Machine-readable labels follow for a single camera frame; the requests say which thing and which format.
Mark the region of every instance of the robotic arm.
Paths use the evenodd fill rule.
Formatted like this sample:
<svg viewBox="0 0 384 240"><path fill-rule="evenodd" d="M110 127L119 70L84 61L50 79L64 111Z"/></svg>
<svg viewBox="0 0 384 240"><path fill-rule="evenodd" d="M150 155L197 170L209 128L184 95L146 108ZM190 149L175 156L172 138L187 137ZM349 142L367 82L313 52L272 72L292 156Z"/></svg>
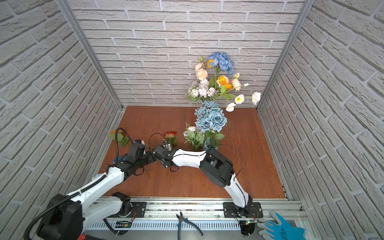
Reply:
<svg viewBox="0 0 384 240"><path fill-rule="evenodd" d="M119 157L113 165L107 166L103 175L84 187L66 196L54 196L48 204L48 211L43 212L37 235L45 240L76 240L83 231L110 215L127 216L131 211L130 197L122 193L114 193L104 202L93 203L109 189L135 174L138 168L156 160L160 160L163 167L200 168L214 184L227 190L240 215L250 212L252 198L237 181L232 162L214 148L204 152L188 152L167 150L165 145L145 153L143 143L141 140L134 141L128 154ZM27 228L25 240L30 239L32 226Z"/></svg>

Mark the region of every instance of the work glove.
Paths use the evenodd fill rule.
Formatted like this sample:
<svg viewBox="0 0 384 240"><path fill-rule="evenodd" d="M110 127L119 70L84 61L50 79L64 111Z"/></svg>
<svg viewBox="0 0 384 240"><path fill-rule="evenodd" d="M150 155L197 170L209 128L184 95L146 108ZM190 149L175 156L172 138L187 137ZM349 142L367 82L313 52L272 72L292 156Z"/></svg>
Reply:
<svg viewBox="0 0 384 240"><path fill-rule="evenodd" d="M257 226L263 229L259 231L259 234L265 240L305 240L303 228L291 226L276 212L270 214L277 224L264 218L259 218L257 223Z"/></svg>

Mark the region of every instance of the black mounting plate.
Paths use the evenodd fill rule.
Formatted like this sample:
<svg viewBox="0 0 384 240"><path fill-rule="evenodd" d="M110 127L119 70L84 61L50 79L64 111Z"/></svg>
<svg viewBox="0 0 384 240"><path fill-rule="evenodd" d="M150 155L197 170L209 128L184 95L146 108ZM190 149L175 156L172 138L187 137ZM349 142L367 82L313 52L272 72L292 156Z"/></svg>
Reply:
<svg viewBox="0 0 384 240"><path fill-rule="evenodd" d="M233 202L223 202L223 209L224 209L224 217L225 218L234 218L235 214L237 213L238 207ZM251 211L247 215L248 218L262 218L263 217L263 210L262 206L259 202L252 202L251 203Z"/></svg>
<svg viewBox="0 0 384 240"><path fill-rule="evenodd" d="M145 213L145 207L146 207L147 203L146 202L131 202L131 204L136 211L136 218L143 218L144 213ZM113 214L109 217L120 217L120 216L118 214ZM127 216L127 218L132 218L132 217L133 217L132 213Z"/></svg>

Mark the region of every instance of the wire cutters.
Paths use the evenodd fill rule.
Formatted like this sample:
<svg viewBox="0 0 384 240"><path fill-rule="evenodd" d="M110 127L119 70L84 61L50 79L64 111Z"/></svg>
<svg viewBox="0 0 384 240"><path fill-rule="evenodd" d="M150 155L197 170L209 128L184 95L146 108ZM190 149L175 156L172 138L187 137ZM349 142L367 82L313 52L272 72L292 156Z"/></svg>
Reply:
<svg viewBox="0 0 384 240"><path fill-rule="evenodd" d="M200 233L200 235L203 235L203 232L200 230L200 228L199 228L198 226L196 226L195 224L193 224L192 222L188 221L187 218L184 218L184 217L183 217L183 214L182 214L181 212L180 212L180 216L177 215L177 214L176 214L176 216L177 216L177 218L179 219L179 223L177 224L177 227L179 228L179 229L177 230L177 240L181 240L181 238L180 238L180 232L181 232L181 223L182 223L182 222L185 222L185 223L191 225L192 227L194 227L194 228Z"/></svg>

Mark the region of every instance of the wooden table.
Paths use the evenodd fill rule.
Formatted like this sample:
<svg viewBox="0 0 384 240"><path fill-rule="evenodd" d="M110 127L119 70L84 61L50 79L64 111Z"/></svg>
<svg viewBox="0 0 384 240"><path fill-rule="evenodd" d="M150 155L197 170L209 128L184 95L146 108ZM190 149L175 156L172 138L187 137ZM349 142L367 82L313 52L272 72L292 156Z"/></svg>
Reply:
<svg viewBox="0 0 384 240"><path fill-rule="evenodd" d="M146 146L153 133L176 131L178 141L175 147L191 151L192 147L184 143L182 132L185 122L195 125L194 113L195 108L131 106L127 107L119 126L125 128L133 140L144 140ZM237 176L244 190L254 199L285 198L256 109L236 108L231 113L224 110L224 113L228 122L221 131L225 134L221 143L235 146L244 156L244 167ZM155 134L151 138L151 147L161 144L162 137ZM233 168L238 172L242 165L239 153L228 146L219 146L218 149L233 162ZM119 147L120 156L128 151L128 147ZM99 173L105 172L106 165L112 164L115 157L116 147L112 141ZM146 169L147 173L131 176L105 195L122 192L132 197L229 197L224 188L213 184L200 169L180 167L177 172L170 172L161 167L159 161L147 165Z"/></svg>

